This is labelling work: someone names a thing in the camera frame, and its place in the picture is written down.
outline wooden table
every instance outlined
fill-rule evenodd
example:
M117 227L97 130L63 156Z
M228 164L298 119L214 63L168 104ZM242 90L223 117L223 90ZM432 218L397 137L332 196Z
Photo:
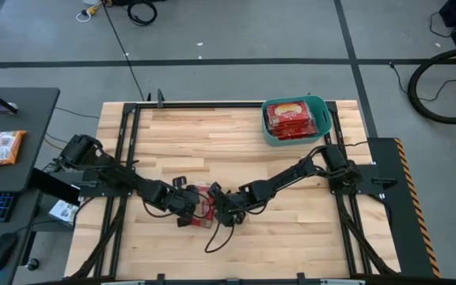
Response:
M101 112L97 138L112 155L123 105L105 103ZM345 143L365 141L357 102L337 101L337 107ZM236 190L276 175L324 143L321 139L308 145L268 146L258 108L145 109L139 119L135 166L146 178L171 183L184 175L189 183L217 181L223 189ZM372 161L367 144L348 147L347 152L357 164ZM321 156L314 161L325 165ZM366 196L358 201L367 240L399 271L385 208ZM97 244L104 208L105 198L98 198L79 213L65 276L78 270ZM158 273L165 273L166 279L292 279L297 272L305 272L307 278L349 277L335 197L323 178L307 178L279 192L263 214L248 215L235 228L223 249L206 254L203 250L214 228L177 228L176 217L152 218L133 195L127 203L117 279L156 279ZM223 243L229 232L222 226L211 246ZM358 245L351 240L362 272Z

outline orange warning stripe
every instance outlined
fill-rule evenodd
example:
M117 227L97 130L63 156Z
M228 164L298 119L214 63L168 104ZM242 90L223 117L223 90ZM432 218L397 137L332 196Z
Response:
M420 224L420 231L424 237L425 248L428 253L428 259L431 262L432 272L438 278L441 278L441 273L439 272L439 266L437 265L437 260L435 259L434 249L432 249L431 238L428 235L427 227L425 226L424 215L421 211L420 201L418 200L418 195L416 194L416 188L412 182L411 172L409 171L408 161L405 159L404 147L400 139L393 139L397 144L397 149L399 150L399 156L401 157L402 169L405 173L405 178L408 181L409 194L411 195L412 204L415 206L416 217L418 218L418 223Z

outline computer mouse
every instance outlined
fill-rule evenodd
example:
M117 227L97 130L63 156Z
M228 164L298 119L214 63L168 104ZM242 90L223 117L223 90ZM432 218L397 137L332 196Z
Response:
M0 270L5 267L17 244L17 234L7 233L0 236Z

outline gray floor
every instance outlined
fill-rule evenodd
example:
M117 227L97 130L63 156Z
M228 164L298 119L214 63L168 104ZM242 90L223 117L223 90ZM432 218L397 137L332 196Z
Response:
M428 31L431 13L446 0L341 0L359 59L421 59L454 48L451 39ZM119 7L109 10L132 60L141 59L347 59L333 0L168 0L159 15L137 27ZM124 60L101 10L91 22L74 16L81 0L6 0L0 13L0 62ZM434 28L448 32L440 18ZM415 66L397 66L406 84ZM229 66L136 66L144 94L160 88L167 100L291 97L311 92L325 99L358 99L349 65L276 64ZM388 66L360 67L376 129L401 138L444 277L456 278L456 126L418 116L397 88ZM433 97L456 66L438 66L420 81L420 95ZM129 69L47 67L0 69L0 86L61 89L58 106L97 115L104 101L137 101ZM456 115L456 83L430 108ZM49 133L62 139L94 135L97 121L56 111ZM44 144L37 166L58 154ZM19 270L15 283L62 276L70 234L41 234L32 254L36 272ZM54 245L59 249L49 254Z

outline teal basket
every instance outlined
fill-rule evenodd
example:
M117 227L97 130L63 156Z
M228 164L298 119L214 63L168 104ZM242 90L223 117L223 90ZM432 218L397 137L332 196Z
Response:
M316 120L317 134L310 136L309 138L304 139L285 139L278 140L275 136L270 135L267 130L267 125L265 123L265 116L262 116L263 121L263 133L265 141L271 146L292 146L301 143L313 143L322 138L324 135L328 134L330 128L332 128L332 121L330 120L329 109L326 106L326 103L323 99L317 96L301 96L301 97L291 97L291 98L281 98L281 99L271 99L265 101L261 105L261 110L263 113L266 112L268 105L282 104L282 103L291 103L296 101L304 101L309 106L309 110Z

